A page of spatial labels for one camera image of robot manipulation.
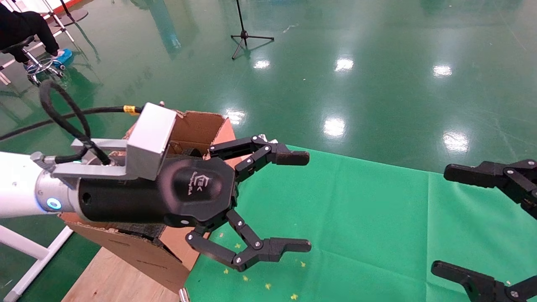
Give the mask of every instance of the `blue led ring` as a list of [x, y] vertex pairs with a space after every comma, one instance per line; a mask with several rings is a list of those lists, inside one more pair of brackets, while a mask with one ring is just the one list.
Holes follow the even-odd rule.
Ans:
[[60, 201], [52, 197], [47, 199], [47, 205], [55, 210], [59, 210], [62, 208], [62, 204], [60, 203]]

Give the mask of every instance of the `black pants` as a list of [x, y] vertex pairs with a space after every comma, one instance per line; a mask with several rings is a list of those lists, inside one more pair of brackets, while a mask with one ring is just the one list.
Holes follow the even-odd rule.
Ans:
[[[60, 49], [60, 47], [58, 46], [56, 39], [54, 39], [54, 36], [52, 35], [52, 32], [48, 28], [48, 24], [43, 17], [33, 11], [23, 12], [20, 15], [26, 20], [26, 23], [28, 23], [31, 31], [27, 36], [20, 37], [20, 40], [22, 41], [29, 36], [36, 34], [39, 40], [43, 42], [47, 53], [57, 55], [57, 51]], [[11, 51], [10, 54], [12, 54], [15, 57], [15, 60], [19, 63], [28, 61], [28, 57], [21, 50]]]

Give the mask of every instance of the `open cardboard box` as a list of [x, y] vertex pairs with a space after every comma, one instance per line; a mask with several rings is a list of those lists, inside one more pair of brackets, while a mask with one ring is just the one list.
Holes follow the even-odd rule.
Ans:
[[[129, 129], [125, 139], [129, 138], [134, 127], [136, 124]], [[219, 114], [178, 112], [171, 134], [169, 154], [180, 154], [188, 148], [208, 152], [210, 145], [234, 139], [235, 133], [229, 119]], [[234, 167], [240, 160], [226, 162]], [[59, 217], [73, 231], [108, 249], [175, 293], [183, 287], [199, 256], [185, 241], [186, 234], [192, 230], [190, 227], [155, 226], [149, 236], [132, 230], [126, 231], [119, 224], [88, 222], [75, 213], [61, 213]]]

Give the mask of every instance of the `tripod base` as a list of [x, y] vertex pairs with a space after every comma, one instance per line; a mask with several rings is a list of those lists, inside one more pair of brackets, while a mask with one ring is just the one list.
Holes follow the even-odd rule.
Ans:
[[62, 22], [63, 26], [67, 26], [84, 19], [87, 15], [88, 11], [86, 10], [76, 10], [69, 12], [68, 15], [61, 17], [60, 21]]
[[232, 38], [240, 38], [241, 39], [241, 42], [239, 42], [238, 46], [237, 46], [237, 49], [235, 50], [235, 53], [233, 54], [233, 56], [231, 57], [231, 59], [235, 59], [235, 57], [237, 56], [237, 53], [238, 53], [238, 50], [241, 49], [241, 46], [242, 46], [242, 43], [244, 43], [245, 46], [248, 46], [248, 43], [246, 42], [246, 40], [248, 38], [256, 38], [256, 39], [267, 39], [267, 40], [272, 40], [274, 41], [274, 37], [261, 37], [259, 35], [248, 35], [248, 33], [243, 30], [241, 31], [241, 34], [240, 35], [231, 35]]

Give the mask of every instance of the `stool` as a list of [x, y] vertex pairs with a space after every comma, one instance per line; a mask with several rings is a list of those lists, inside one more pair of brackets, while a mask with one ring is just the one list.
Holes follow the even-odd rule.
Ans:
[[59, 68], [61, 70], [65, 70], [66, 68], [65, 65], [63, 65], [60, 61], [52, 60], [50, 58], [39, 61], [30, 52], [24, 49], [24, 47], [27, 47], [31, 42], [33, 42], [34, 39], [35, 39], [34, 36], [31, 35], [30, 37], [24, 39], [24, 41], [17, 43], [15, 45], [12, 45], [6, 49], [3, 49], [0, 52], [2, 52], [3, 54], [6, 54], [11, 51], [18, 50], [18, 49], [23, 51], [23, 53], [28, 57], [28, 59], [32, 61], [32, 63], [34, 64], [33, 68], [29, 68], [26, 71], [26, 75], [28, 76], [28, 80], [36, 86], [39, 86], [41, 84], [41, 82], [37, 79], [37, 74], [43, 71], [46, 74], [55, 75], [59, 78], [62, 78], [64, 76], [63, 72], [58, 71], [56, 67], [54, 66], [54, 63], [58, 63]]

